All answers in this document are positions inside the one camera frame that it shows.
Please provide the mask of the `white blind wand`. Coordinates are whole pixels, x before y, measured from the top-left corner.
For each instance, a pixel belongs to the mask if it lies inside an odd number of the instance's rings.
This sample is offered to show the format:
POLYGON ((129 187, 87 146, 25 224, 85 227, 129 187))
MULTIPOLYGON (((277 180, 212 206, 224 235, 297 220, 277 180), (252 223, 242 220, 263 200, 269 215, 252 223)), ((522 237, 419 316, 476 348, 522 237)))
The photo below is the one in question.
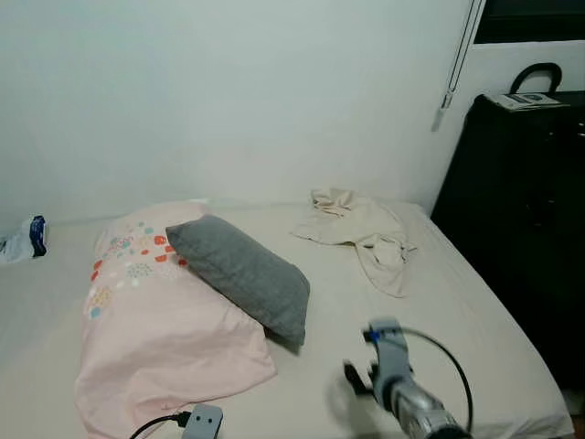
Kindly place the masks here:
POLYGON ((460 80, 463 76, 465 59, 467 59, 468 51, 471 50, 477 29, 479 29, 479 22, 484 13, 485 4, 486 0, 468 0, 468 8, 465 11, 463 20, 463 32, 460 35, 459 41, 457 41, 457 48, 454 58, 452 58, 450 75, 448 75, 446 85, 444 85, 441 101, 438 108, 435 109, 433 121, 431 121, 431 133, 438 133, 442 126, 444 114, 451 108, 452 101, 455 100, 457 89, 459 89, 460 80))

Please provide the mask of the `grey pillow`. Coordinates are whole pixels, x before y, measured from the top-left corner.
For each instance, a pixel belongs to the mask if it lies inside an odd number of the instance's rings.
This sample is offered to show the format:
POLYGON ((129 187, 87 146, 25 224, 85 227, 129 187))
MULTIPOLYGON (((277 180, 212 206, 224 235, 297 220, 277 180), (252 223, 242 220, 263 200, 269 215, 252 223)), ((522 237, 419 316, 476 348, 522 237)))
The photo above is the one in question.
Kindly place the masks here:
POLYGON ((217 216, 167 227, 166 238, 202 281, 292 352, 303 347, 311 285, 300 268, 217 216))

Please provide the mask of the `dark window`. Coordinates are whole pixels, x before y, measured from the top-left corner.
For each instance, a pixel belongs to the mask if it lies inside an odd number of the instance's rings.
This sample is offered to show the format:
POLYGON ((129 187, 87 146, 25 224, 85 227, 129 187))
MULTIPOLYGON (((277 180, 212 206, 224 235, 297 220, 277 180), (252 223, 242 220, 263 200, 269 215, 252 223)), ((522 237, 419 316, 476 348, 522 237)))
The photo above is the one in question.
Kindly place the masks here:
POLYGON ((584 40, 585 0, 485 0, 475 45, 584 40))

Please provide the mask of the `white and blue plastic bag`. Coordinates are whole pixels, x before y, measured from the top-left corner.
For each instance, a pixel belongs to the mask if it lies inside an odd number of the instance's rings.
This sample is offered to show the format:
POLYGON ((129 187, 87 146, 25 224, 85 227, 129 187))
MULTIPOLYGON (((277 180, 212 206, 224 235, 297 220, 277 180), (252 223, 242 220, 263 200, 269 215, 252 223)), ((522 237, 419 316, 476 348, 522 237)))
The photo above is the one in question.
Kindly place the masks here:
POLYGON ((48 224, 43 216, 33 216, 18 229, 0 234, 0 266, 12 266, 37 258, 48 252, 48 224))

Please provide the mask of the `bed with white sheet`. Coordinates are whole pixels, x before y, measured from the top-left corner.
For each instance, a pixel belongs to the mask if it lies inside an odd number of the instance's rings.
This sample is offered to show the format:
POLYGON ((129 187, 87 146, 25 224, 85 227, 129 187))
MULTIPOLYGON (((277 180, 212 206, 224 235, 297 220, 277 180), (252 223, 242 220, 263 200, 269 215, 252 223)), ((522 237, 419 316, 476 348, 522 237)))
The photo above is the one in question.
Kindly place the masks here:
MULTIPOLYGON (((306 340, 298 354, 271 346, 274 378, 218 402, 221 439, 392 439, 396 419, 359 399, 343 360, 361 369, 373 351, 362 330, 394 317, 430 335, 409 339, 423 388, 459 422, 468 415, 459 373, 473 395, 475 439, 572 434, 558 385, 529 338, 450 240, 409 202, 391 208, 417 250, 407 262, 404 297, 372 287, 347 247, 295 237, 309 206, 213 208, 268 250, 295 264, 311 284, 306 340)), ((46 256, 0 267, 0 439, 84 439, 74 404, 82 351, 82 309, 90 288, 93 243, 106 221, 53 225, 46 256)))

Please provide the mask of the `crumpled beige garment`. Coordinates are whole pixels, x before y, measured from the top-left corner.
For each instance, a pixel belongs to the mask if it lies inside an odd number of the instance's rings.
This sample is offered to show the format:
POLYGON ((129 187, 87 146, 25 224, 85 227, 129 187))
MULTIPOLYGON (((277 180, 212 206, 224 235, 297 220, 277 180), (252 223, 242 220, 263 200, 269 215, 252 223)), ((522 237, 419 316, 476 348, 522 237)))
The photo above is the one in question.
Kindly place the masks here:
POLYGON ((406 264, 417 247, 401 218, 379 201, 352 189, 314 189, 311 212, 292 229, 319 245, 350 246, 369 283, 381 293, 404 297, 406 264))

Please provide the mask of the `white booklet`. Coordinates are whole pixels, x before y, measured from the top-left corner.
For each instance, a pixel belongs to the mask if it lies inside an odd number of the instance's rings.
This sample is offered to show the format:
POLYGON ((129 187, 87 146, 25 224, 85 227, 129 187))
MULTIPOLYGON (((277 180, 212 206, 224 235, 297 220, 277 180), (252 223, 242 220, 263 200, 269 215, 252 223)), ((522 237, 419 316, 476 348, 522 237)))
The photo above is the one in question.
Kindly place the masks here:
POLYGON ((539 92, 497 93, 497 95, 486 95, 485 99, 505 109, 506 112, 534 112, 569 106, 567 102, 553 99, 552 96, 539 92))

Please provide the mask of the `black dresser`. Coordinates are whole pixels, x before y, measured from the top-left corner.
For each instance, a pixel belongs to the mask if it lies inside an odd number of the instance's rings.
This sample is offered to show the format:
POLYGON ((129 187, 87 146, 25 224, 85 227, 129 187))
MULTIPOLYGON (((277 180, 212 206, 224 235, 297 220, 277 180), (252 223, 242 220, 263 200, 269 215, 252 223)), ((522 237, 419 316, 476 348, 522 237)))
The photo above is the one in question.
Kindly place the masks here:
POLYGON ((431 221, 537 348, 561 389, 585 388, 585 93, 510 112, 476 97, 431 221))

